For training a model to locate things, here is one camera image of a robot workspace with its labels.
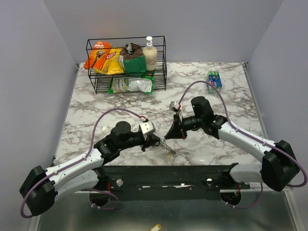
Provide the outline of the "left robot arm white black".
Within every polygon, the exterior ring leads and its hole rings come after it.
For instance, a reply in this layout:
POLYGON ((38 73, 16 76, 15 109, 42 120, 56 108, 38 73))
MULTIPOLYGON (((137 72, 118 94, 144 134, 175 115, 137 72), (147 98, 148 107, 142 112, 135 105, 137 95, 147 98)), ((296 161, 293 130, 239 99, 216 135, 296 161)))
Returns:
POLYGON ((43 169, 36 166, 30 170, 19 189, 23 201, 20 214, 24 218, 41 215, 50 209, 60 195, 60 189, 69 181, 91 172, 90 184, 96 190, 102 190, 107 179, 95 169, 118 158, 125 149, 140 146, 142 151, 158 144, 161 139, 155 135, 151 121, 142 122, 137 132, 131 131, 130 123, 120 121, 111 129, 109 135, 92 143, 88 152, 58 166, 43 169))

